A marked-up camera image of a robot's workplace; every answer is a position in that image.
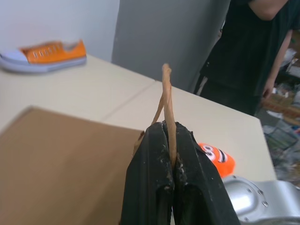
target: brown cardboard sheet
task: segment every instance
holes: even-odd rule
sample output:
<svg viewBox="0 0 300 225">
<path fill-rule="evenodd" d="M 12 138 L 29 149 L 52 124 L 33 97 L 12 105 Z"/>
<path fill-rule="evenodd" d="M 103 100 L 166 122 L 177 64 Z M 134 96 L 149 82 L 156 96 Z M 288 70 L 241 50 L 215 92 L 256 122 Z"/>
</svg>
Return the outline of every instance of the brown cardboard sheet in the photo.
<svg viewBox="0 0 300 225">
<path fill-rule="evenodd" d="M 28 109 L 0 136 L 0 224 L 117 225 L 140 132 Z"/>
</svg>

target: orange object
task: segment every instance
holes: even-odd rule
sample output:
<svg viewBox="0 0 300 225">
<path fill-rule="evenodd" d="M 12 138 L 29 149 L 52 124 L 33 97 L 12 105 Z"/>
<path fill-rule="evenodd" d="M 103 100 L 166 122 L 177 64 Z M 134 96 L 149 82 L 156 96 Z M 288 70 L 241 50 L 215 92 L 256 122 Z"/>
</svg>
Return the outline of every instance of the orange object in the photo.
<svg viewBox="0 0 300 225">
<path fill-rule="evenodd" d="M 86 57 L 83 41 L 75 44 L 63 44 L 60 41 L 21 48 L 29 63 L 55 63 Z"/>
<path fill-rule="evenodd" d="M 233 173 L 235 161 L 231 156 L 224 153 L 220 149 L 205 143 L 199 143 L 199 146 L 206 153 L 207 157 L 213 162 L 222 178 Z"/>
</svg>

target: beige table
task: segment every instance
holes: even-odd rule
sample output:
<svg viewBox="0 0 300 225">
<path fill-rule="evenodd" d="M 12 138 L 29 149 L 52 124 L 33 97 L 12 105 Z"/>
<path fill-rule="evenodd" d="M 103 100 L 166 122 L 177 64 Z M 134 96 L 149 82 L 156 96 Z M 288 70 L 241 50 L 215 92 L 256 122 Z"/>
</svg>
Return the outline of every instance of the beige table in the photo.
<svg viewBox="0 0 300 225">
<path fill-rule="evenodd" d="M 42 75 L 0 70 L 0 130 L 30 105 L 101 121 L 155 82 L 92 56 L 87 61 Z"/>
<path fill-rule="evenodd" d="M 104 122 L 146 129 L 157 110 L 161 93 L 162 84 L 156 82 Z M 175 120 L 193 131 L 198 142 L 229 153 L 236 161 L 236 175 L 253 181 L 276 179 L 257 118 L 176 88 L 172 94 Z"/>
</svg>

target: dark pants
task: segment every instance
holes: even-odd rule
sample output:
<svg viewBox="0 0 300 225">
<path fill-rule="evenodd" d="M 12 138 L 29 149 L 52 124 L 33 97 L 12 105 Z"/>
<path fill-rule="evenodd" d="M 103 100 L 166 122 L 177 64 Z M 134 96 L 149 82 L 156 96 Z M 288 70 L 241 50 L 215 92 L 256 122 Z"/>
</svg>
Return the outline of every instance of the dark pants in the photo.
<svg viewBox="0 0 300 225">
<path fill-rule="evenodd" d="M 204 84 L 200 96 L 251 116 L 255 115 L 261 101 L 260 96 L 251 96 L 240 90 L 212 82 L 209 79 Z"/>
</svg>

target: person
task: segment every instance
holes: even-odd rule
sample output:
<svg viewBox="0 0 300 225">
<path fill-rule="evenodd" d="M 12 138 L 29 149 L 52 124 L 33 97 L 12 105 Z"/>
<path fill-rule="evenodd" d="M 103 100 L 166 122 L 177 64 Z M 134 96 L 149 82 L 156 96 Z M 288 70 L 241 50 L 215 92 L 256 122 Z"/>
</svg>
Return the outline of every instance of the person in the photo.
<svg viewBox="0 0 300 225">
<path fill-rule="evenodd" d="M 232 0 L 194 94 L 254 115 L 300 29 L 300 0 Z"/>
</svg>

